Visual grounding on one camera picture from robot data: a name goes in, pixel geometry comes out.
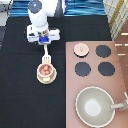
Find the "bowl rim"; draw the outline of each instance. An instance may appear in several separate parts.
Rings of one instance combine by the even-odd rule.
[[[106,122],[105,124],[103,124],[103,125],[91,125],[91,124],[89,124],[88,122],[86,122],[86,121],[81,117],[81,115],[79,114],[79,111],[78,111],[78,108],[77,108],[78,98],[79,98],[79,96],[81,95],[81,93],[83,93],[85,90],[88,90],[88,89],[99,89],[99,90],[103,91],[104,93],[106,93],[106,94],[108,95],[108,97],[109,97],[110,100],[112,101],[112,104],[114,104],[114,101],[113,101],[112,97],[111,97],[110,94],[109,94],[107,91],[105,91],[104,89],[102,89],[102,88],[100,88],[100,87],[95,87],[95,86],[86,87],[86,88],[82,89],[82,90],[78,93],[78,95],[77,95],[77,97],[76,97],[75,108],[76,108],[77,115],[79,116],[79,118],[80,118],[85,124],[87,124],[87,125],[90,126],[90,127],[94,127],[94,128],[96,128],[96,127],[98,127],[98,128],[105,127],[105,126],[107,126],[108,124],[110,124],[111,121],[114,119],[114,116],[115,116],[115,109],[113,109],[113,113],[112,113],[112,116],[111,116],[110,120],[109,120],[108,122]]]

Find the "black circular pad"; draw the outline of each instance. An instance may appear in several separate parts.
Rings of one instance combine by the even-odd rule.
[[[79,62],[75,66],[75,72],[79,76],[87,76],[91,71],[89,64],[86,62]]]
[[[96,48],[96,54],[100,57],[108,57],[111,54],[111,49],[106,45],[99,45]]]
[[[115,72],[114,66],[109,62],[100,63],[98,70],[103,76],[112,76]]]

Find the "black circle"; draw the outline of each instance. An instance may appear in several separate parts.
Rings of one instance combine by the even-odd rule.
[[[106,45],[99,45],[96,48],[96,54],[100,57],[108,57],[111,54],[111,49]]]
[[[100,63],[98,70],[103,76],[112,76],[115,72],[114,66],[109,62]]]
[[[28,9],[31,11],[31,13],[36,14],[42,9],[42,3],[38,0],[30,1]]]
[[[75,72],[79,76],[87,76],[91,71],[91,68],[88,63],[86,62],[79,62],[75,66]]]

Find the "cloth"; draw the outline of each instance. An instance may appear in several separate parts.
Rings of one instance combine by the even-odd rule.
[[[24,37],[28,17],[9,18],[0,51],[0,128],[66,128],[66,41],[111,40],[107,16],[48,18],[59,28],[59,41],[49,46],[57,78],[41,84],[36,70],[43,46]]]

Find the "orange object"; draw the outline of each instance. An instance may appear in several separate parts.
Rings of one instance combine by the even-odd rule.
[[[49,66],[45,65],[43,69],[44,69],[44,71],[48,71],[49,70]]]
[[[50,74],[50,71],[46,71],[46,72],[45,72],[45,75],[49,75],[49,74]]]

